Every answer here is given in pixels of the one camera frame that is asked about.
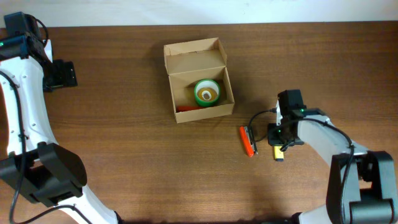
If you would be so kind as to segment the yellow highlighter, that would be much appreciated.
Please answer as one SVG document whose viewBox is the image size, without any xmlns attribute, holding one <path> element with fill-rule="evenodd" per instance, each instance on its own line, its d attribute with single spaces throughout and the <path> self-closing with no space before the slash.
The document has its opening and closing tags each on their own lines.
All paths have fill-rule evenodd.
<svg viewBox="0 0 398 224">
<path fill-rule="evenodd" d="M 283 162 L 284 161 L 284 152 L 281 151 L 282 146 L 274 146 L 273 151 L 274 151 L 274 159 L 277 162 Z"/>
</svg>

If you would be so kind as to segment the orange utility knife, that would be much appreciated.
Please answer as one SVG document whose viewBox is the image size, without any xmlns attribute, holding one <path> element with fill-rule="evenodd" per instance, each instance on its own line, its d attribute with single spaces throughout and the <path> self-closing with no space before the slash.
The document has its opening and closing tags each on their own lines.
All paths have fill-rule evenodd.
<svg viewBox="0 0 398 224">
<path fill-rule="evenodd" d="M 200 106 L 178 106 L 177 107 L 178 112 L 200 110 L 200 109 L 203 109 L 203 107 L 200 107 Z"/>
</svg>

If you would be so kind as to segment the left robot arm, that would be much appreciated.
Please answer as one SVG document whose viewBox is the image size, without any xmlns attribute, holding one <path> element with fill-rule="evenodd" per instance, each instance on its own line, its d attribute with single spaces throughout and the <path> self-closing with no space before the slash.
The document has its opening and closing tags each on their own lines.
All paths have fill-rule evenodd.
<svg viewBox="0 0 398 224">
<path fill-rule="evenodd" d="M 14 199 L 41 203 L 47 213 L 61 210 L 78 223 L 121 223 L 89 188 L 80 157 L 60 146 L 50 127 L 44 95 L 77 86 L 73 63 L 53 58 L 48 30 L 36 17 L 15 12 L 4 22 L 1 89 L 9 135 L 1 179 Z"/>
</svg>

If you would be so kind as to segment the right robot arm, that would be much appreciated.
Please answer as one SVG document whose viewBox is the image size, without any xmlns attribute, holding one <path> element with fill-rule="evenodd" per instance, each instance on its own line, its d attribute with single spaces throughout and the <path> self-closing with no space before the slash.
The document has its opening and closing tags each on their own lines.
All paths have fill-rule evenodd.
<svg viewBox="0 0 398 224">
<path fill-rule="evenodd" d="M 308 144 L 330 166 L 326 202 L 296 213 L 292 223 L 397 223 L 394 160 L 372 151 L 335 127 L 320 109 L 308 109 L 300 90 L 277 95 L 276 122 L 268 126 L 268 143 L 277 152 Z"/>
</svg>

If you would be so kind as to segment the brown cardboard box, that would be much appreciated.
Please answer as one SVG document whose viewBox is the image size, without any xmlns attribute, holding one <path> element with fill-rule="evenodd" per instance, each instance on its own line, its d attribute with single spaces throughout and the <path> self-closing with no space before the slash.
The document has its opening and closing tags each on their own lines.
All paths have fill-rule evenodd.
<svg viewBox="0 0 398 224">
<path fill-rule="evenodd" d="M 177 123 L 233 113 L 235 100 L 226 66 L 227 54 L 219 38 L 165 45 L 164 61 Z M 214 80 L 221 88 L 221 95 L 216 105 L 203 107 L 200 110 L 178 112 L 178 106 L 199 106 L 195 101 L 194 87 L 204 79 Z"/>
</svg>

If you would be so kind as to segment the orange stapler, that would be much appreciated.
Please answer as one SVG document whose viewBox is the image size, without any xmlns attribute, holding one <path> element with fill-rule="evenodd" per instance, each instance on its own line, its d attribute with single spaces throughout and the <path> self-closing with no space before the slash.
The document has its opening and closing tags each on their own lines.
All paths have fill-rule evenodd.
<svg viewBox="0 0 398 224">
<path fill-rule="evenodd" d="M 239 133 L 246 154 L 249 157 L 252 157 L 255 154 L 257 154 L 257 146 L 252 132 L 252 128 L 250 126 L 241 126 L 239 128 Z"/>
</svg>

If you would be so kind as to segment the small yellow tape roll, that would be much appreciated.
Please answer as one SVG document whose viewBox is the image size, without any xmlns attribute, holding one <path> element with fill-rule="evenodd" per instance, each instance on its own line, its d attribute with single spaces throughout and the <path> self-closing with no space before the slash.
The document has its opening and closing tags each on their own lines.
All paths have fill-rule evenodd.
<svg viewBox="0 0 398 224">
<path fill-rule="evenodd" d="M 218 93 L 216 90 L 210 88 L 210 87 L 205 87 L 199 89 L 197 93 L 197 97 L 201 101 L 215 101 L 218 97 Z"/>
</svg>

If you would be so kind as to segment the green tape roll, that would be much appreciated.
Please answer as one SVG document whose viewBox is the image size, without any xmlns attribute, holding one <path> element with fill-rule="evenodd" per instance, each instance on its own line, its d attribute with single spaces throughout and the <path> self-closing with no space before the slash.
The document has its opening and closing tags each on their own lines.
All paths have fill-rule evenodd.
<svg viewBox="0 0 398 224">
<path fill-rule="evenodd" d="M 199 98 L 197 97 L 197 93 L 198 93 L 199 89 L 205 88 L 205 87 L 210 87 L 217 91 L 218 97 L 215 101 L 199 100 Z M 217 82 L 215 82 L 214 80 L 209 80 L 209 79 L 200 80 L 194 87 L 195 101 L 199 106 L 202 106 L 202 107 L 211 107 L 211 106 L 216 105 L 216 103 L 218 102 L 218 100 L 220 98 L 220 95 L 221 95 L 221 88 L 220 88 L 219 84 L 217 84 Z"/>
</svg>

